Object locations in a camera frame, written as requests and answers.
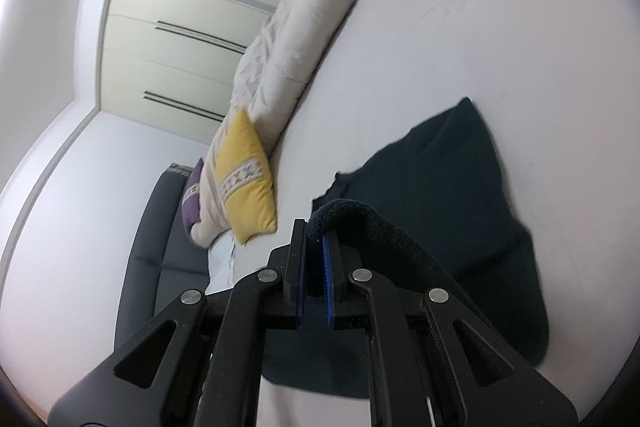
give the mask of silver screw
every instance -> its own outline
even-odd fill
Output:
[[[443,302],[447,302],[449,300],[449,294],[447,293],[446,290],[443,290],[442,288],[434,288],[429,292],[429,298],[433,302],[442,304]]]
[[[356,280],[358,282],[367,282],[371,280],[373,274],[366,268],[358,268],[357,270],[353,271],[351,276],[353,277],[353,280]]]
[[[202,294],[198,290],[187,290],[180,296],[180,300],[184,304],[195,304],[200,302],[200,299],[202,299]]]
[[[258,279],[261,282],[273,282],[277,278],[278,278],[278,272],[276,272],[276,270],[272,270],[271,268],[261,270],[258,273]]]

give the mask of cream cabinet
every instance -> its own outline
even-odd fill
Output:
[[[111,0],[101,107],[210,142],[240,57],[268,15],[235,0]]]

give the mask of yellow pillow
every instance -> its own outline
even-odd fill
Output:
[[[269,161],[244,107],[236,112],[218,150],[215,177],[226,217],[240,243],[256,233],[276,231]]]

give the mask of triangular cutout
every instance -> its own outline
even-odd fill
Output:
[[[513,368],[504,360],[493,347],[487,344],[478,334],[463,321],[455,321],[456,330],[466,359],[471,366],[471,372],[480,387],[508,377]]]
[[[142,341],[114,369],[116,377],[146,389],[151,386],[171,337],[175,321],[167,321]]]

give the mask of purple cushion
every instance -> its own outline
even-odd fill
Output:
[[[191,227],[200,222],[200,174],[203,166],[204,163],[200,158],[184,186],[180,211],[187,235],[190,235]]]

